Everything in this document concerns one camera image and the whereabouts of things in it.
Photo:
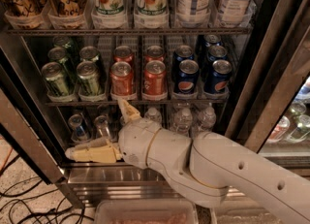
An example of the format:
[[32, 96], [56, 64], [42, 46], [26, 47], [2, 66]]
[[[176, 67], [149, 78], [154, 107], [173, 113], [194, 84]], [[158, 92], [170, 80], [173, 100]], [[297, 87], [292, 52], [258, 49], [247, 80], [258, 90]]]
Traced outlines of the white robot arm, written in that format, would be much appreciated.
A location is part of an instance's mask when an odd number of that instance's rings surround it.
[[140, 116], [118, 100], [125, 125], [118, 133], [122, 159], [151, 169], [187, 200], [205, 207], [221, 205], [232, 186], [285, 224], [310, 224], [310, 181], [213, 132], [195, 138], [177, 134]]

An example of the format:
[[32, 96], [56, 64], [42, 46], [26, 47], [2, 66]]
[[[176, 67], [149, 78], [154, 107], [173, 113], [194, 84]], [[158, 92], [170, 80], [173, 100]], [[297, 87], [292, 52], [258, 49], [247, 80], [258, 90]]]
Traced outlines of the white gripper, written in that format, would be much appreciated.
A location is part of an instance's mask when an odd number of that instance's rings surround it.
[[117, 103], [124, 122], [127, 123], [119, 131], [118, 143], [113, 143], [108, 138], [99, 138], [77, 144], [65, 151], [68, 159], [76, 162], [112, 164], [123, 158], [127, 164], [140, 169], [147, 168], [147, 151], [162, 127], [158, 122], [140, 118], [140, 112], [127, 100], [119, 98]]

